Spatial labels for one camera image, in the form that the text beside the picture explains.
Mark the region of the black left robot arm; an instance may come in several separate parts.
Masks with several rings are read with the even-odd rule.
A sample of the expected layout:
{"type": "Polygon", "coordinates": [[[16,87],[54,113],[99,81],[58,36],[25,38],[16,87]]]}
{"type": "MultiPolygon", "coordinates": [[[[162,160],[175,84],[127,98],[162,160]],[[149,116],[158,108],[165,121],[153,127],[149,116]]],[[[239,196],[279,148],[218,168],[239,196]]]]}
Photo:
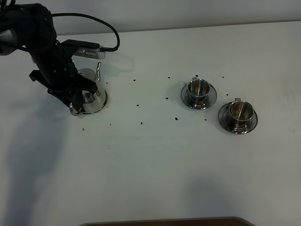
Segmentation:
{"type": "Polygon", "coordinates": [[[30,54],[37,69],[30,79],[47,88],[73,114],[94,113],[94,81],[83,77],[72,61],[78,46],[60,43],[51,13],[41,4],[8,6],[0,13],[0,54],[30,54]]]}

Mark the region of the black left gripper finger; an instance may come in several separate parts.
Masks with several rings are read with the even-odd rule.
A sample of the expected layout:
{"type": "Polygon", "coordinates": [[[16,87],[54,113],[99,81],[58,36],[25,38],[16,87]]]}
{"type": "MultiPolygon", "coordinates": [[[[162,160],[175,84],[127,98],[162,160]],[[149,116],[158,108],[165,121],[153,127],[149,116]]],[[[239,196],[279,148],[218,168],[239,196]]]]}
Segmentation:
{"type": "Polygon", "coordinates": [[[81,90],[75,91],[71,99],[71,105],[75,111],[81,111],[83,106],[83,97],[81,90]]]}
{"type": "Polygon", "coordinates": [[[77,91],[64,91],[64,92],[58,92],[58,91],[53,91],[49,90],[49,94],[52,96],[56,97],[59,99],[61,102],[63,102],[67,107],[69,107],[70,103],[77,108],[77,97],[78,97],[78,92],[77,91]]]}

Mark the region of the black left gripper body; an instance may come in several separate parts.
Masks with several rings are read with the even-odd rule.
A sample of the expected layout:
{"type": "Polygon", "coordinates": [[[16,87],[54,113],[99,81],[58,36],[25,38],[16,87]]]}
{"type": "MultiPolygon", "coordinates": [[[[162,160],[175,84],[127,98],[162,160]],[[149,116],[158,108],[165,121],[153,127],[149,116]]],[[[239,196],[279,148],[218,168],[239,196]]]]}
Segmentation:
{"type": "Polygon", "coordinates": [[[39,71],[32,72],[30,78],[41,83],[51,93],[89,91],[94,94],[96,84],[79,75],[72,61],[72,56],[83,48],[95,51],[98,45],[78,40],[56,41],[45,51],[32,52],[30,55],[39,71]]]}

